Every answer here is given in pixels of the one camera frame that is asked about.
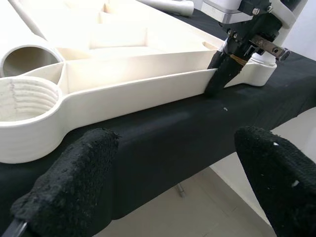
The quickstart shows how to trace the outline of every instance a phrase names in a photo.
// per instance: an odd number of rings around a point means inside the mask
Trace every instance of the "black tablecloth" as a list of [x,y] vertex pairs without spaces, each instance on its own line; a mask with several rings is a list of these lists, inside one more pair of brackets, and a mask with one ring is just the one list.
[[[226,37],[217,23],[200,11],[192,18],[177,17],[217,37]],[[0,233],[11,221],[13,201],[30,190],[66,146],[89,129],[105,127],[122,136],[114,168],[103,188],[104,202],[95,214],[94,234],[112,219],[123,217],[234,152],[233,134],[240,126],[270,130],[315,106],[316,62],[292,54],[285,63],[279,63],[264,87],[237,85],[214,98],[195,96],[76,129],[42,159],[0,164]]]

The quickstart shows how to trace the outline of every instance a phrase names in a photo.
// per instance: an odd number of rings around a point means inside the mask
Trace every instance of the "circular threaded opening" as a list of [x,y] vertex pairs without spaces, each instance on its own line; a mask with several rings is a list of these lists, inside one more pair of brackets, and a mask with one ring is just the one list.
[[3,77],[13,77],[36,68],[58,63],[49,51],[35,47],[22,47],[9,53],[3,62]]
[[59,99],[58,87],[50,81],[31,78],[0,79],[0,122],[40,116]]

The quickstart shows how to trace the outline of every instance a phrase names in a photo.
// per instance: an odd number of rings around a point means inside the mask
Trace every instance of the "floor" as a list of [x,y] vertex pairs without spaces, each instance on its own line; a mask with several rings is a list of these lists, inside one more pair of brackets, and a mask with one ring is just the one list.
[[273,237],[214,175],[210,168],[198,173],[181,183],[184,198],[172,188],[96,237]]
[[[272,130],[300,149],[316,162],[316,108],[312,108],[298,117]],[[251,189],[246,174],[236,153],[233,153],[211,166],[213,171],[229,185],[268,225],[270,224],[256,196]]]

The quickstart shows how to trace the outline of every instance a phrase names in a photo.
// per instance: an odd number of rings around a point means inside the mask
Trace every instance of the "white plastic part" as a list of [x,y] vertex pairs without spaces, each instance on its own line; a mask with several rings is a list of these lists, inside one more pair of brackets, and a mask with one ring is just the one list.
[[[202,94],[216,71],[206,62],[183,53],[76,60],[2,78],[0,162],[39,159],[75,128]],[[249,63],[227,86],[264,85],[266,72]]]
[[288,29],[294,25],[297,17],[280,0],[272,0],[272,7],[271,13],[282,22],[284,28]]
[[194,11],[193,1],[183,0],[138,0],[139,2],[151,6],[155,9],[167,12],[178,13],[183,16],[192,16]]
[[16,76],[38,67],[61,62],[61,55],[34,35],[6,0],[0,1],[0,77]]
[[240,6],[241,0],[211,0],[211,2],[221,9],[236,11]]

